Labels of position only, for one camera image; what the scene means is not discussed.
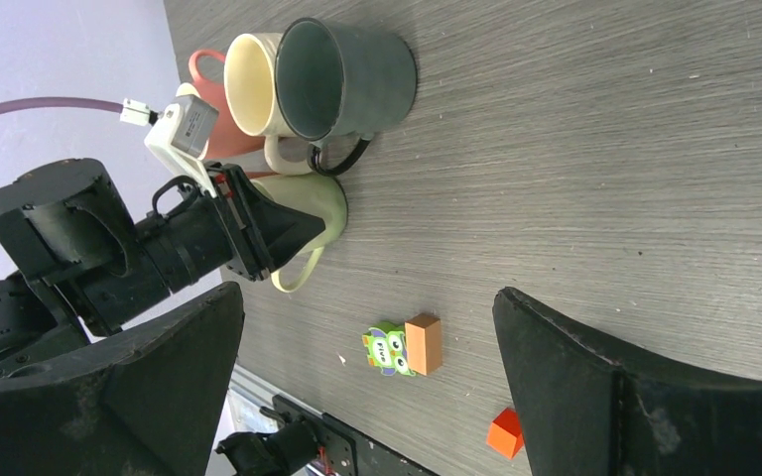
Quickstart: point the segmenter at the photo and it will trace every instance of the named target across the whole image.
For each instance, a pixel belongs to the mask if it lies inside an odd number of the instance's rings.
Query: wood grain surface
[[[762,1],[166,4],[183,76],[195,49],[309,15],[387,28],[419,62],[413,111],[342,177],[348,227],[305,287],[242,283],[244,367],[443,475],[530,474],[485,444],[511,404],[505,286],[762,379]],[[423,311],[444,365],[383,378],[360,335]]]

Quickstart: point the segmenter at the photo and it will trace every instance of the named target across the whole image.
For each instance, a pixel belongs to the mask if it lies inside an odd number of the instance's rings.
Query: owl toy
[[[380,368],[386,376],[416,375],[408,366],[406,345],[404,325],[380,322],[363,334],[369,365]]]

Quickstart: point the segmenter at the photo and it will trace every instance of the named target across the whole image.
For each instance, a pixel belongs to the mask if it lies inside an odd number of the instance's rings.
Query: dark green mug
[[[348,170],[376,132],[402,122],[416,98],[416,62],[395,34],[314,18],[294,22],[276,55],[276,98],[288,127],[312,143],[311,168]],[[324,169],[320,148],[337,136],[360,140],[338,166]]]

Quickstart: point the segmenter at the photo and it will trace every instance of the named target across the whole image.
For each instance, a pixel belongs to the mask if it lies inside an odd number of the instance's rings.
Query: wooden table
[[[350,222],[310,281],[242,284],[244,367],[443,475],[530,471],[485,444],[511,403],[505,286],[762,379],[762,2],[166,5],[184,77],[193,50],[308,15],[397,32],[419,61],[410,116],[342,177]],[[444,366],[382,377],[360,335],[420,311],[443,319]]]

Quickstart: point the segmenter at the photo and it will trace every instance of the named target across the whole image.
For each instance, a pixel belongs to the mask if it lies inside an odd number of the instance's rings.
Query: toy
[[[524,435],[521,433],[521,423],[518,415],[512,409],[501,412],[489,426],[489,435],[486,442],[495,451],[503,454],[507,459],[512,459],[524,446]]]
[[[411,370],[428,375],[443,364],[443,328],[438,318],[419,314],[405,323],[405,334]]]
[[[405,332],[401,325],[379,322],[363,334],[369,365],[379,367],[383,375],[416,375],[408,364]]]

